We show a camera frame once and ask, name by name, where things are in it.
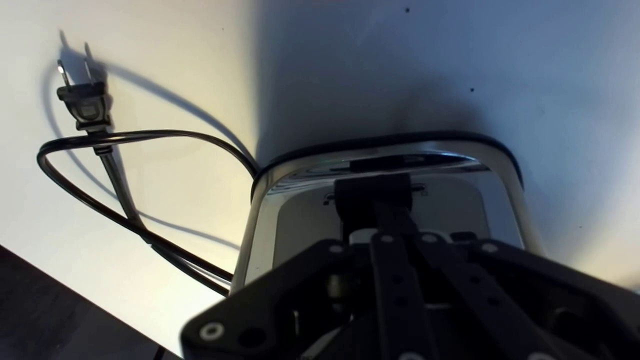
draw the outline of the power cord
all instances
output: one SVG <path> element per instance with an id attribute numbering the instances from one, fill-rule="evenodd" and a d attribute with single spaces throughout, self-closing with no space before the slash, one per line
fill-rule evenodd
<path id="1" fill-rule="evenodd" d="M 241 152 L 239 149 L 234 149 L 233 144 L 201 132 L 186 132 L 186 131 L 111 132 L 112 129 L 111 110 L 108 110 L 111 99 L 107 92 L 104 75 L 96 71 L 96 65 L 90 56 L 85 60 L 85 66 L 90 82 L 70 85 L 64 65 L 59 63 L 59 71 L 62 72 L 62 79 L 64 79 L 64 86 L 59 89 L 59 99 L 66 105 L 69 113 L 77 118 L 77 131 L 85 131 L 87 136 L 59 138 L 43 144 L 39 152 L 39 166 L 48 178 L 52 178 L 62 191 L 72 194 L 77 201 L 85 202 L 87 206 L 100 212 L 102 217 L 139 235 L 144 243 L 152 247 L 152 250 L 157 250 L 165 261 L 174 264 L 179 270 L 198 280 L 201 284 L 209 286 L 210 290 L 227 296 L 229 295 L 227 286 L 233 283 L 231 272 L 177 247 L 174 243 L 159 236 L 157 232 L 144 226 L 136 210 L 136 205 L 132 201 L 132 194 L 126 186 L 124 169 L 119 164 L 116 146 L 130 144 L 130 142 L 159 140 L 159 138 L 177 138 L 177 136 L 197 138 L 233 155 L 252 177 L 256 177 L 258 172 L 256 163 L 249 158 L 245 152 Z M 96 198 L 83 192 L 66 177 L 62 177 L 48 161 L 52 152 L 66 152 L 66 150 L 79 150 L 79 149 L 94 149 L 96 157 L 100 157 L 102 166 L 114 186 L 116 198 L 126 217 L 114 212 L 112 209 L 104 206 Z"/>

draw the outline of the chrome surface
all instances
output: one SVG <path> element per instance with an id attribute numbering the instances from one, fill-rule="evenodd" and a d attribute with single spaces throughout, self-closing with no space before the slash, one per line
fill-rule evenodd
<path id="1" fill-rule="evenodd" d="M 401 171 L 353 172 L 353 161 L 395 155 L 457 157 L 457 164 Z M 254 217 L 249 226 L 249 257 L 241 258 L 245 278 L 252 283 L 271 268 L 322 238 L 341 238 L 341 219 L 333 205 L 335 183 L 382 175 L 410 175 L 415 191 L 413 219 L 420 232 L 450 241 L 453 232 L 475 232 L 512 247 L 543 253 L 522 198 L 512 161 L 489 146 L 467 140 L 436 140 L 364 150 L 329 152 L 275 166 L 256 185 Z"/>

